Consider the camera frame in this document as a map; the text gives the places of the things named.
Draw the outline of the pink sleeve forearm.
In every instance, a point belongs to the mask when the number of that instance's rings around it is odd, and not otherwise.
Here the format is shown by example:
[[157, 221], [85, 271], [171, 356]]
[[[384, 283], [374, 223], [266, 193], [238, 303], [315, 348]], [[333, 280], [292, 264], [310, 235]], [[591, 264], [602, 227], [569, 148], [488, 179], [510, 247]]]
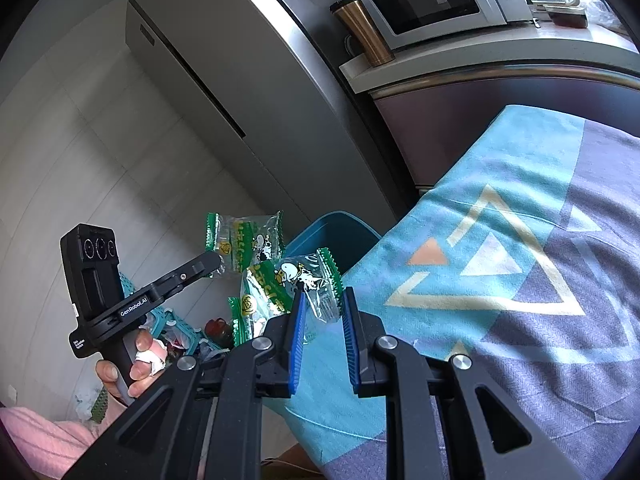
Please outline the pink sleeve forearm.
[[126, 408], [110, 394], [102, 422], [51, 422], [29, 408], [2, 408], [1, 422], [28, 466], [61, 479]]

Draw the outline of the person's left hand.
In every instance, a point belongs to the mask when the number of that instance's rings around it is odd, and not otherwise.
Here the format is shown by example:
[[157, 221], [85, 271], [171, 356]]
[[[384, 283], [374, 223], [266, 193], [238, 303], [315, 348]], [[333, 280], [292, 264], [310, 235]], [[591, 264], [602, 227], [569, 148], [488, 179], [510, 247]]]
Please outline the person's left hand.
[[127, 392], [122, 388], [125, 381], [120, 377], [119, 369], [114, 363], [105, 360], [96, 363], [96, 376], [108, 394], [123, 406], [130, 405], [132, 400], [142, 396], [160, 377], [163, 373], [160, 364], [167, 356], [166, 348], [147, 330], [138, 330], [134, 338], [134, 348], [137, 353], [128, 372], [132, 383], [128, 386]]

